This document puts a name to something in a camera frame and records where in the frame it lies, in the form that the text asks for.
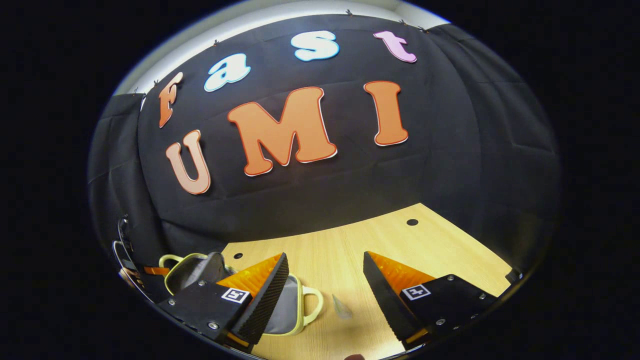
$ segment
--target mug handle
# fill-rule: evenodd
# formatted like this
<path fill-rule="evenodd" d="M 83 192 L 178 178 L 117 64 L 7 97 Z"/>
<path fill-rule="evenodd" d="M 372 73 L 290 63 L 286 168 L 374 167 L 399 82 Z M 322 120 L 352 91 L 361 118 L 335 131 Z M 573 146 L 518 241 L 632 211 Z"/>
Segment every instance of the mug handle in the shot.
<path fill-rule="evenodd" d="M 172 255 L 172 254 L 162 255 L 160 260 L 158 260 L 158 265 L 160 265 L 161 268 L 164 268 L 164 262 L 167 259 L 171 259 L 171 260 L 174 260 L 174 261 L 177 261 L 177 262 L 181 262 L 184 258 L 181 258 L 178 255 Z"/>
<path fill-rule="evenodd" d="M 309 315 L 304 317 L 305 319 L 304 326 L 307 326 L 310 322 L 314 321 L 317 318 L 318 314 L 320 313 L 320 310 L 322 310 L 322 306 L 324 305 L 324 298 L 320 291 L 317 291 L 316 289 L 313 289 L 313 288 L 308 288 L 303 285 L 302 296 L 304 295 L 315 295 L 318 297 L 318 305 L 316 306 L 316 308 Z"/>

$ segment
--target pink letter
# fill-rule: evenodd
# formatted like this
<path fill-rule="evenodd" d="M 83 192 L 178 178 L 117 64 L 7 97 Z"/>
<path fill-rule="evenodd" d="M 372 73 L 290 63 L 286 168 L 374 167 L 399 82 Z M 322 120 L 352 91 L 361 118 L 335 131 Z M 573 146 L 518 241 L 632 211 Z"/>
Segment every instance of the pink letter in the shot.
<path fill-rule="evenodd" d="M 375 38 L 381 38 L 385 42 L 387 49 L 396 57 L 402 61 L 408 63 L 415 63 L 418 58 L 414 54 L 407 53 L 404 47 L 400 44 L 406 45 L 406 41 L 403 38 L 395 36 L 391 31 L 382 31 L 373 34 Z"/>

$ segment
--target orange letter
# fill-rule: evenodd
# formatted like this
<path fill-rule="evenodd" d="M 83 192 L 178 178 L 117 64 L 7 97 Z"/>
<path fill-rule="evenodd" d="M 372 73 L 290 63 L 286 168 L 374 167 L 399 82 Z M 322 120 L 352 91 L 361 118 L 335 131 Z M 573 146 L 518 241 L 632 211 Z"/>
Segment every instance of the orange letter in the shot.
<path fill-rule="evenodd" d="M 160 127 L 163 127 L 169 118 L 173 114 L 173 109 L 169 107 L 169 104 L 173 104 L 178 88 L 175 86 L 182 81 L 182 72 L 176 74 L 171 81 L 162 89 L 160 95 Z"/>
<path fill-rule="evenodd" d="M 200 130 L 194 130 L 184 136 L 182 142 L 184 146 L 189 149 L 193 163 L 196 165 L 198 171 L 198 178 L 192 179 L 187 175 L 187 170 L 184 168 L 182 158 L 180 157 L 180 143 L 173 143 L 166 148 L 166 157 L 171 161 L 173 167 L 173 173 L 178 178 L 178 182 L 188 193 L 198 195 L 204 193 L 209 189 L 211 184 L 211 178 L 209 177 L 209 169 L 207 163 L 202 156 L 202 149 L 200 148 Z"/>
<path fill-rule="evenodd" d="M 262 145 L 282 166 L 291 158 L 293 138 L 297 135 L 300 149 L 296 160 L 301 163 L 328 159 L 338 153 L 329 142 L 320 110 L 324 90 L 310 86 L 293 90 L 287 96 L 280 122 L 257 102 L 248 102 L 231 110 L 228 120 L 238 127 L 246 155 L 244 173 L 248 176 L 266 174 L 273 168 L 271 160 L 262 155 Z"/>
<path fill-rule="evenodd" d="M 364 85 L 364 91 L 373 96 L 378 114 L 378 134 L 374 138 L 380 146 L 405 142 L 409 132 L 402 127 L 397 94 L 400 86 L 391 81 L 371 81 Z"/>

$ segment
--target letter m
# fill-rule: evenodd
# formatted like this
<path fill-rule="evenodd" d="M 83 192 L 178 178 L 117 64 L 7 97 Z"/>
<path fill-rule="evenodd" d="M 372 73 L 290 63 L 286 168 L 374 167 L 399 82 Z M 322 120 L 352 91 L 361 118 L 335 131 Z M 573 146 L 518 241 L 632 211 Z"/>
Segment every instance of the letter m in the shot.
<path fill-rule="evenodd" d="M 320 110 L 324 91 L 318 87 L 293 90 L 284 104 L 278 122 L 257 102 L 242 104 L 229 112 L 227 118 L 236 124 L 246 155 L 244 173 L 248 176 L 266 174 L 273 162 L 265 159 L 265 148 L 282 166 L 291 158 L 293 139 L 298 139 L 296 160 L 310 163 L 328 159 L 338 153 L 329 142 Z"/>

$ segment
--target wooden table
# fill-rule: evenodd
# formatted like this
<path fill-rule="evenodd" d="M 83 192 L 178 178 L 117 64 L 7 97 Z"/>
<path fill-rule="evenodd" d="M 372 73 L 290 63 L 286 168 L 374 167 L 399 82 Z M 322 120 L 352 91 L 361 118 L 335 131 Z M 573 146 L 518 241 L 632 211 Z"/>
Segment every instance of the wooden table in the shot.
<path fill-rule="evenodd" d="M 407 220 L 416 219 L 410 226 Z M 404 351 L 362 272 L 365 251 L 404 263 L 433 277 L 457 274 L 499 296 L 511 271 L 501 258 L 422 204 L 354 224 L 270 240 L 229 243 L 225 262 L 241 270 L 281 252 L 302 284 L 324 295 L 317 319 L 295 336 L 263 336 L 252 354 L 272 360 L 343 360 L 362 354 L 381 359 Z M 240 259 L 234 259 L 238 252 Z M 338 317 L 332 294 L 353 313 Z M 305 297 L 306 314 L 317 304 Z"/>

